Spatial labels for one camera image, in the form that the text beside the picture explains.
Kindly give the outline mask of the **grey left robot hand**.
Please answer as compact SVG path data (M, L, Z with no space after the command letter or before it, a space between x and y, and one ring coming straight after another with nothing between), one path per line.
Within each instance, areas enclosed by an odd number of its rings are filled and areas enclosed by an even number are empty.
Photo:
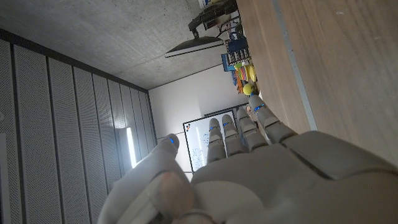
M319 131L298 134L253 95L209 123L205 166L191 179L169 134L117 181L100 223L396 223L397 167Z

